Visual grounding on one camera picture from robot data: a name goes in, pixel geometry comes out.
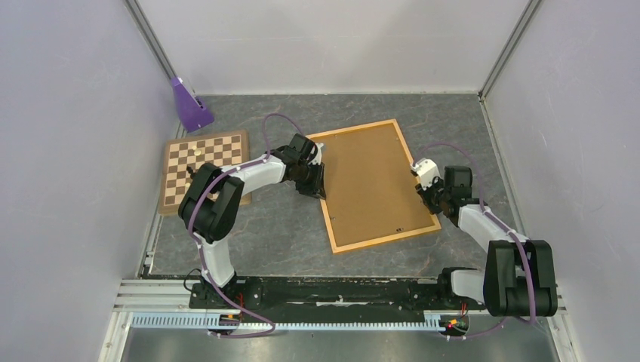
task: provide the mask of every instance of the purple object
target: purple object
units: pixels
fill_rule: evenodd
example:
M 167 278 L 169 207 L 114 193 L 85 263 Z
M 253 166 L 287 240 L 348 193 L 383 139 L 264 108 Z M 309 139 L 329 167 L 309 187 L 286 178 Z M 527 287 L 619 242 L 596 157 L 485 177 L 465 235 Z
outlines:
M 178 117 L 187 132 L 193 132 L 214 123 L 213 113 L 198 97 L 191 95 L 182 84 L 182 79 L 178 77 L 171 79 L 171 86 L 174 89 Z

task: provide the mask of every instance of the wooden chessboard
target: wooden chessboard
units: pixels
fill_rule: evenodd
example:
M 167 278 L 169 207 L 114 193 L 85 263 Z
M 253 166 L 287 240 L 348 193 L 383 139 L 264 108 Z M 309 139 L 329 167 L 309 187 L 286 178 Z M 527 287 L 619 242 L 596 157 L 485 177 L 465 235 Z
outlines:
M 205 162 L 218 167 L 241 164 L 249 161 L 249 137 L 246 130 L 187 137 L 167 142 L 165 165 L 162 171 L 162 190 L 158 201 L 161 215 L 175 215 L 178 212 L 191 178 L 186 167 L 198 170 Z M 216 195 L 209 195 L 211 200 Z M 251 195 L 240 200 L 240 205 L 251 203 Z

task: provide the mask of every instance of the metal frame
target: metal frame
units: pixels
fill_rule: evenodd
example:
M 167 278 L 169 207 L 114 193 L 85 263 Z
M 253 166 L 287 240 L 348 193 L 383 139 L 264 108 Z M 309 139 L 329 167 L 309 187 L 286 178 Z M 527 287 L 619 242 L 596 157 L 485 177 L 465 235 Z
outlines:
M 149 45 L 149 48 L 151 48 L 153 55 L 155 55 L 155 58 L 160 63 L 160 67 L 162 67 L 162 70 L 165 72 L 167 78 L 175 78 L 176 72 L 174 70 L 174 67 L 171 65 L 171 62 L 169 62 L 169 58 L 167 58 L 165 50 L 160 45 L 158 37 L 155 36 L 153 28 L 151 27 L 149 20 L 147 20 L 146 15 L 144 14 L 144 11 L 142 10 L 138 0 L 125 0 L 125 5 L 129 9 L 131 16 L 134 18 L 136 24 L 138 25 L 138 29 L 142 33 L 142 36 L 145 38 L 146 43 Z
M 506 198 L 509 201 L 509 206 L 511 207 L 511 213 L 513 214 L 515 229 L 518 230 L 518 232 L 520 232 L 521 234 L 526 235 L 527 232 L 525 229 L 525 225 L 522 222 L 522 218 L 520 217 L 520 211 L 518 210 L 518 203 L 515 201 L 515 193 L 513 191 L 513 186 L 512 186 L 513 183 L 511 182 L 509 168 L 507 167 L 506 162 L 500 152 L 500 145 L 498 145 L 495 130 L 493 125 L 491 124 L 491 119 L 489 118 L 489 114 L 487 112 L 487 105 L 485 104 L 485 101 L 482 98 L 480 98 L 480 109 L 482 110 L 482 116 L 485 119 L 487 131 L 489 132 L 489 139 L 491 140 L 491 145 L 494 148 L 494 155 L 496 156 L 496 161 L 498 163 L 498 170 L 500 170 L 500 176 L 502 177 L 502 181 L 504 183 Z
M 221 323 L 224 314 L 162 312 L 152 313 L 134 312 L 131 327 L 133 328 L 171 328 L 189 330 L 268 330 L 267 323 L 242 323 L 231 325 Z M 398 323 L 276 323 L 277 330 L 398 330 L 398 331 L 444 331 L 444 327 L 438 325 L 440 314 L 425 313 L 424 322 L 398 322 Z
M 186 281 L 188 286 L 192 286 L 198 281 Z M 100 362 L 119 362 L 122 359 L 122 355 L 125 350 L 125 344 L 127 342 L 128 334 L 131 328 L 140 322 L 140 317 L 157 318 L 180 318 L 181 320 L 196 320 L 197 318 L 215 317 L 221 314 L 238 314 L 240 311 L 237 309 L 208 309 L 191 310 L 188 308 L 189 304 L 189 292 L 183 287 L 182 281 L 153 281 L 153 280 L 123 280 L 120 289 L 118 290 L 118 296 L 115 301 L 115 306 L 109 322 L 109 328 L 104 339 L 102 350 L 100 351 Z M 441 315 L 456 315 L 457 311 L 424 311 L 426 326 L 428 327 L 430 320 L 433 320 L 437 315 L 438 318 Z M 484 311 L 469 311 L 470 315 L 488 315 L 486 310 Z M 565 307 L 564 300 L 561 294 L 558 294 L 558 312 L 554 317 L 547 318 L 549 326 L 551 327 L 551 335 L 555 344 L 558 357 L 561 362 L 581 362 L 582 356 L 579 352 L 579 346 L 574 341 L 574 328 L 571 323 L 571 318 Z M 193 328 L 191 324 L 175 325 L 172 328 Z M 263 326 L 247 325 L 247 329 L 254 329 Z M 318 324 L 314 325 L 281 325 L 280 329 L 283 330 L 425 330 L 425 326 L 418 325 L 380 325 L 372 326 L 322 326 Z
M 482 85 L 482 88 L 478 93 L 478 95 L 480 96 L 480 100 L 484 100 L 487 97 L 487 95 L 491 91 L 491 88 L 496 83 L 496 79 L 504 69 L 506 63 L 509 61 L 513 50 L 520 42 L 522 34 L 525 32 L 531 19 L 536 14 L 541 2 L 542 0 L 529 0 L 529 2 L 527 3 L 525 10 L 522 12 L 522 15 L 520 15 L 520 19 L 518 19 L 518 22 L 515 24 L 515 28 L 513 28 L 513 31 L 511 31 L 509 39 L 506 41 L 504 48 L 500 52 L 500 56 L 498 56 L 496 63 L 494 64 L 493 68 L 491 68 L 487 80 Z
M 186 129 L 182 125 L 181 122 L 177 122 L 176 131 L 175 131 L 174 139 L 184 138 L 186 135 Z M 162 187 L 161 183 L 158 181 L 158 186 L 156 190 L 156 195 L 160 195 L 160 188 Z M 140 256 L 140 266 L 137 270 L 137 276 L 141 277 L 143 275 L 147 275 L 151 272 L 153 268 L 153 257 L 155 255 L 155 247 L 158 242 L 158 234 L 160 232 L 160 226 L 162 225 L 163 216 L 158 213 L 158 208 L 156 207 L 149 230 L 146 233 L 146 244 L 143 250 L 143 254 Z

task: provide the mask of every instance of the gray floor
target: gray floor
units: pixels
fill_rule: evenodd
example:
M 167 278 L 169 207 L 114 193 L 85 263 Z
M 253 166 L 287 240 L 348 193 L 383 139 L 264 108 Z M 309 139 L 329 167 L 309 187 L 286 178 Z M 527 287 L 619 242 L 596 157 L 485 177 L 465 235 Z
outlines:
M 496 318 L 472 316 L 471 332 Z M 280 332 L 277 336 L 219 340 L 204 330 L 132 329 L 123 361 L 558 361 L 546 320 L 531 327 L 515 320 L 503 330 L 467 341 L 447 342 L 433 332 Z
M 200 135 L 246 129 L 251 157 L 264 153 L 261 122 L 270 112 L 296 119 L 307 134 L 372 121 L 398 120 L 411 153 L 427 143 L 447 140 L 474 155 L 493 211 L 513 225 L 485 121 L 472 94 L 384 94 L 204 97 L 216 121 Z M 268 134 L 273 146 L 288 144 L 294 129 L 272 118 Z M 439 147 L 429 157 L 443 167 L 468 164 L 452 149 Z M 240 275 L 436 276 L 445 266 L 484 268 L 485 253 L 444 217 L 432 235 L 332 254 L 320 203 L 298 195 L 292 185 L 275 185 L 253 193 L 238 212 L 231 231 L 231 260 Z M 162 221 L 151 274 L 183 275 L 199 267 L 194 243 L 177 216 Z

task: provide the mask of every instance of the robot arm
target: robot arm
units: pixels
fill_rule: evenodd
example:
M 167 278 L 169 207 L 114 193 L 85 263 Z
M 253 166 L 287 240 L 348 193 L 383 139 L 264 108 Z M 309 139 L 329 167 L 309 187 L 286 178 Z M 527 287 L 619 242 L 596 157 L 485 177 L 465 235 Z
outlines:
M 444 178 L 437 165 L 427 159 L 411 168 L 420 183 L 418 195 L 432 213 L 443 213 L 460 230 L 487 252 L 485 271 L 469 268 L 445 268 L 438 277 L 447 293 L 475 299 L 487 306 L 494 316 L 529 315 L 528 291 L 522 263 L 509 233 L 526 241 L 534 282 L 536 314 L 554 315 L 558 308 L 551 247 L 545 241 L 532 241 L 513 230 L 505 232 L 493 220 L 501 222 L 480 200 L 472 197 L 472 172 L 468 167 L 447 166 Z
M 288 146 L 244 164 L 220 168 L 205 163 L 197 173 L 188 169 L 192 183 L 178 208 L 178 216 L 187 228 L 206 188 L 222 173 L 233 168 L 237 170 L 215 185 L 211 193 L 217 193 L 216 201 L 205 199 L 193 225 L 194 235 L 202 243 L 209 272 L 219 287 L 225 286 L 235 275 L 225 236 L 235 223 L 240 198 L 260 187 L 284 181 L 295 182 L 296 190 L 302 195 L 325 198 L 322 146 L 296 134 Z

